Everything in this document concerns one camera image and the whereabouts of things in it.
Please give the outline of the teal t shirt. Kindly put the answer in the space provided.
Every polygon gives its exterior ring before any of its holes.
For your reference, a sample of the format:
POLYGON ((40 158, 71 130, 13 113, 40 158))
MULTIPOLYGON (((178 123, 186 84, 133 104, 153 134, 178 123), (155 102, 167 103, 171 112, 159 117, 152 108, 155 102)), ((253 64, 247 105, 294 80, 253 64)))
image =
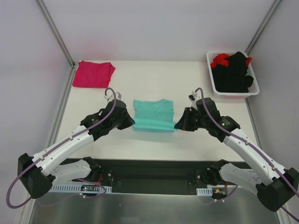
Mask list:
POLYGON ((174 103, 171 100, 134 100, 135 110, 133 129, 138 132, 172 133, 174 128, 174 103))

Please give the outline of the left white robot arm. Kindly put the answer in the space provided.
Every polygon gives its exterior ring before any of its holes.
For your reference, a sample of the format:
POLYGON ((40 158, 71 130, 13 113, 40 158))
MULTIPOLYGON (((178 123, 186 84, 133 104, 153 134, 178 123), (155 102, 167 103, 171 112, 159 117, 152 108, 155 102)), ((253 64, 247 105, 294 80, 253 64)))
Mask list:
POLYGON ((106 108, 86 116, 80 124, 64 139, 49 148, 29 156, 27 153, 18 159, 17 173, 23 173, 20 181, 30 194, 37 199, 45 195, 53 186, 75 179, 97 182, 101 169, 91 157, 77 162, 61 163, 76 151, 95 142, 113 129, 123 130, 131 127, 126 104, 121 100, 110 101, 106 108))

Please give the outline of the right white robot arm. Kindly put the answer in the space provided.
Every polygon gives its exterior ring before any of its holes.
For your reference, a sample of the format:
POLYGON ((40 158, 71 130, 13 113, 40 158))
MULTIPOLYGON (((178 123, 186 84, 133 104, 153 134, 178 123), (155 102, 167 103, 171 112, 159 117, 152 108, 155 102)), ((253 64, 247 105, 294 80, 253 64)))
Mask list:
POLYGON ((201 175, 204 183, 214 186, 223 182, 234 183, 256 195, 260 203, 273 212, 298 193, 299 173, 296 169, 286 169, 254 145, 235 120, 220 115, 211 98, 188 97, 192 105, 184 109, 174 127, 189 132, 200 128, 207 130, 250 166, 247 170, 219 160, 201 175))

